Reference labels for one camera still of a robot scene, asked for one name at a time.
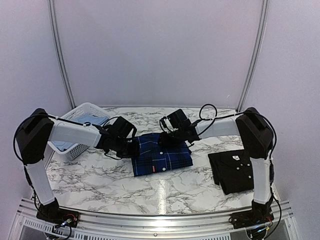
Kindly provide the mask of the blue plaid long sleeve shirt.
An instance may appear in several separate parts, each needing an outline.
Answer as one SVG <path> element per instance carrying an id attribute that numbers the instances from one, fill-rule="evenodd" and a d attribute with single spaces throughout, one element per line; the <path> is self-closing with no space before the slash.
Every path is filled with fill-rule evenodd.
<path id="1" fill-rule="evenodd" d="M 192 151 L 185 142 L 176 146 L 162 147 L 158 144 L 159 133 L 148 133 L 134 139 L 139 146 L 139 156 L 131 158 L 135 177 L 162 173 L 191 167 Z"/>

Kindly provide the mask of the black shirt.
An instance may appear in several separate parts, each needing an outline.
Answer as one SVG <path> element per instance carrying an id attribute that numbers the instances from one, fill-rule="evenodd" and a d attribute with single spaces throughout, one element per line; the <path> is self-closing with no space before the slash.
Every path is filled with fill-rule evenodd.
<path id="1" fill-rule="evenodd" d="M 213 181 L 225 195 L 254 189 L 253 168 L 245 150 L 208 154 Z"/>

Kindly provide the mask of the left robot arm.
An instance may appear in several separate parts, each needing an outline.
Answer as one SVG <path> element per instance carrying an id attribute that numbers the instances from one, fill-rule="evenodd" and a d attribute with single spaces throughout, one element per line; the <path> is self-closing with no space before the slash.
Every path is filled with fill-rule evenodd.
<path id="1" fill-rule="evenodd" d="M 139 143 L 134 139 L 136 132 L 137 128 L 123 117 L 116 117 L 112 124 L 104 126 L 63 119 L 37 108 L 15 130 L 13 151 L 22 162 L 28 183 L 39 201 L 38 213 L 53 223 L 60 222 L 64 216 L 44 164 L 50 143 L 85 145 L 105 153 L 113 151 L 117 158 L 128 159 L 140 153 Z"/>

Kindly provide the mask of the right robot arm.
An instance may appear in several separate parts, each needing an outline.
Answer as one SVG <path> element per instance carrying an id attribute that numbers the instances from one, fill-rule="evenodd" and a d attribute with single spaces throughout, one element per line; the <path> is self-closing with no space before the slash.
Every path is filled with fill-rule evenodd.
<path id="1" fill-rule="evenodd" d="M 194 122 L 186 117 L 182 109 L 178 109 L 167 115 L 166 119 L 173 129 L 160 133 L 158 144 L 161 147 L 173 147 L 183 142 L 191 144 L 211 137 L 240 137 L 253 170 L 254 195 L 247 219 L 252 224 L 260 223 L 271 211 L 274 200 L 272 161 L 277 134 L 271 122 L 254 107 L 225 116 L 200 117 Z"/>

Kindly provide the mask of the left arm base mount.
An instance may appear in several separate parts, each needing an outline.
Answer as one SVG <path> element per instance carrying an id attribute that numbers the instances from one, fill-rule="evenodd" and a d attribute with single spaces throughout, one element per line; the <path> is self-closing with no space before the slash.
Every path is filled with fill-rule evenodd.
<path id="1" fill-rule="evenodd" d="M 50 212 L 49 215 L 50 216 L 38 211 L 36 214 L 36 218 L 56 224 L 61 227 L 64 227 L 63 223 L 66 223 L 67 220 L 70 220 L 70 222 L 68 222 L 68 225 L 72 228 L 77 227 L 80 218 L 80 213 L 78 211 L 67 209 L 59 209 L 57 212 Z"/>

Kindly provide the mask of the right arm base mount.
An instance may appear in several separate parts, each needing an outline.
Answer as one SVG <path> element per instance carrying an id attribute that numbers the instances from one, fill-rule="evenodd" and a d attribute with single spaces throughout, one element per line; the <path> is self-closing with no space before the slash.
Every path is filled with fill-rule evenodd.
<path id="1" fill-rule="evenodd" d="M 267 212 L 265 215 L 259 210 L 246 210 L 234 212 L 230 215 L 228 221 L 234 229 L 247 228 L 251 226 L 270 223 L 274 220 L 273 212 Z"/>

